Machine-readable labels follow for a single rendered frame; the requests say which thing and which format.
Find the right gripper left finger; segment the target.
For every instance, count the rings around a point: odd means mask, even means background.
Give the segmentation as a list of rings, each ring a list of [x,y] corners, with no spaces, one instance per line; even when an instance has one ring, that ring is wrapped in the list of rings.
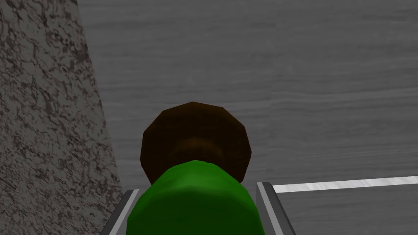
[[[139,190],[127,190],[99,235],[126,235],[127,218],[139,198]]]

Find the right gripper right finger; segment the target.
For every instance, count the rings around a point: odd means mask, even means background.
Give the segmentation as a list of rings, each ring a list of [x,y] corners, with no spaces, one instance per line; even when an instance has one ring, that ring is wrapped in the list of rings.
[[[296,235],[294,228],[269,182],[258,182],[256,206],[265,235]]]

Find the green and brown door knob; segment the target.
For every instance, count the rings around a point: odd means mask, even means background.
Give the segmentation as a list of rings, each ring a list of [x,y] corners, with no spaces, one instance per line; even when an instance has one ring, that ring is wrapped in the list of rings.
[[[151,185],[126,235],[265,235],[242,185],[250,158],[246,129],[225,108],[188,102],[162,111],[143,133]]]

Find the grey wooden door leaf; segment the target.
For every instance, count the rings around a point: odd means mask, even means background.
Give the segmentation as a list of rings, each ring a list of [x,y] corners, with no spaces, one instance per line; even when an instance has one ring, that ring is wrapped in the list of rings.
[[[123,190],[161,111],[222,106],[297,235],[418,235],[418,0],[78,0]]]

